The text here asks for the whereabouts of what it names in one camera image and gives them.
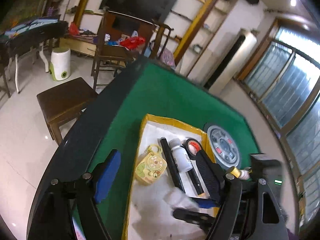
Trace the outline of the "white bottle with label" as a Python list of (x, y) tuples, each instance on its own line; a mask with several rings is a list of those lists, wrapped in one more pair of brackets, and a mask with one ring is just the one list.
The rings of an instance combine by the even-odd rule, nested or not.
[(190, 171), (193, 166), (180, 139), (175, 138), (170, 140), (169, 146), (178, 171), (181, 173)]

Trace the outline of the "black side table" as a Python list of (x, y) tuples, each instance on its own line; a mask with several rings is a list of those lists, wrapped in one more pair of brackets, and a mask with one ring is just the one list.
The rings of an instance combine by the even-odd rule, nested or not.
[(1, 35), (1, 74), (15, 63), (15, 87), (20, 93), (18, 59), (28, 53), (38, 53), (44, 63), (45, 72), (49, 72), (49, 61), (44, 55), (44, 44), (52, 39), (61, 38), (68, 31), (68, 22), (58, 18), (37, 18), (28, 23), (19, 24)]

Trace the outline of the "window with metal grille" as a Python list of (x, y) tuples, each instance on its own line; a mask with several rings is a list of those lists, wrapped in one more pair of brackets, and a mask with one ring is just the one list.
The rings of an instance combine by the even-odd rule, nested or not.
[(238, 79), (286, 154), (305, 228), (319, 211), (319, 35), (276, 25)]

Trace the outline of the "white standing air conditioner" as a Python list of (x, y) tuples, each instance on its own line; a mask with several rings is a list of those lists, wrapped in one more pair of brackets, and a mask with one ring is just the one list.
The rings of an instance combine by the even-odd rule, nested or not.
[(255, 30), (240, 29), (217, 63), (213, 64), (212, 70), (204, 80), (203, 87), (211, 94), (219, 95), (233, 76), (244, 66), (256, 43)]

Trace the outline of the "black tape roll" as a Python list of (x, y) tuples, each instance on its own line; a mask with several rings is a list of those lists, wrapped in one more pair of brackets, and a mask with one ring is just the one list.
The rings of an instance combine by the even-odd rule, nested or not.
[(198, 152), (202, 150), (201, 144), (194, 138), (188, 138), (183, 146), (191, 160), (196, 160)]

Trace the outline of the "black marker pen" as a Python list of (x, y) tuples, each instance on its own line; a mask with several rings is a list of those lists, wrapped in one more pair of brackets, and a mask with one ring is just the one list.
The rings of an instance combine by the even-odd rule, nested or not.
[(175, 185), (175, 187), (179, 188), (182, 192), (185, 193), (184, 186), (180, 178), (180, 174), (175, 164), (175, 161), (173, 159), (171, 149), (169, 147), (167, 139), (161, 138), (160, 143), (161, 143), (161, 147), (162, 147), (165, 159), (167, 161), (167, 166), (168, 166), (170, 175), (172, 177), (173, 184)]

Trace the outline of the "yellow cylinder cap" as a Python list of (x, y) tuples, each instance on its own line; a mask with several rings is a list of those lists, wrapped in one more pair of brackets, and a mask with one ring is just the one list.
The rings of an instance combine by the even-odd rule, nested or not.
[(229, 173), (234, 175), (236, 178), (240, 178), (240, 176), (241, 176), (241, 171), (238, 168), (236, 168), (235, 166), (232, 166), (229, 169)]

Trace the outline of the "yellow cartoon keychain case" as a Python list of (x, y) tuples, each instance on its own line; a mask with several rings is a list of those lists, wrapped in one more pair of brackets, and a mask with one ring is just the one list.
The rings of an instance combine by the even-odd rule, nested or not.
[(151, 144), (135, 168), (135, 178), (144, 185), (151, 185), (166, 171), (167, 162), (162, 157), (161, 146)]

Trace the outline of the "brown wooden stool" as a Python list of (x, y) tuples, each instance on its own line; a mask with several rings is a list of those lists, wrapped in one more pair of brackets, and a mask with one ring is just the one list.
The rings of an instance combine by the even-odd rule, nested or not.
[(97, 96), (97, 92), (81, 77), (37, 94), (48, 131), (57, 144), (62, 142), (60, 127), (79, 118)]

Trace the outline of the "white bottle green label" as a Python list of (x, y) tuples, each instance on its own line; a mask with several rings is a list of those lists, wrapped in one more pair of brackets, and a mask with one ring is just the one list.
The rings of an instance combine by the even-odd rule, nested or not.
[(173, 209), (175, 208), (183, 208), (183, 209), (189, 209), (189, 210), (199, 209), (199, 206), (177, 187), (171, 189), (164, 196), (163, 199)]

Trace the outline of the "yellow rimmed white tray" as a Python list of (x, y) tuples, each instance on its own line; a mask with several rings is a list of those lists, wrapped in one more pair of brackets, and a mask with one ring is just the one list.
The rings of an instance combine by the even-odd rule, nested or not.
[[(173, 118), (147, 114), (140, 124), (136, 166), (147, 155), (148, 147), (159, 145), (161, 138), (178, 138), (180, 141), (194, 138), (201, 143), (211, 161), (215, 160), (202, 129)], [(174, 187), (169, 170), (150, 185), (134, 173), (121, 239), (205, 239), (198, 226), (172, 217), (173, 209), (164, 198)]]

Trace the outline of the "red plastic bag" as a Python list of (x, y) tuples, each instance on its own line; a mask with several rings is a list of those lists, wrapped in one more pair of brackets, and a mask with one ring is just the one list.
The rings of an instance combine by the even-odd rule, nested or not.
[(135, 36), (135, 37), (129, 37), (121, 41), (119, 44), (128, 50), (135, 50), (136, 48), (143, 45), (144, 43), (145, 43), (145, 38), (141, 36)]

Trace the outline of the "wooden chair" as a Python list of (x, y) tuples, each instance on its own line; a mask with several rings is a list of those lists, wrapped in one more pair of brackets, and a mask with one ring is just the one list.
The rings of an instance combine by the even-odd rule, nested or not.
[(153, 33), (156, 33), (156, 37), (148, 57), (159, 60), (167, 45), (167, 42), (161, 44), (164, 33), (168, 31), (168, 40), (173, 30), (167, 24), (157, 21), (150, 23), (120, 13), (104, 11), (91, 70), (93, 89), (106, 86), (104, 83), (98, 83), (100, 72), (114, 72), (114, 76), (117, 76), (118, 72), (133, 62), (138, 55), (143, 55)]

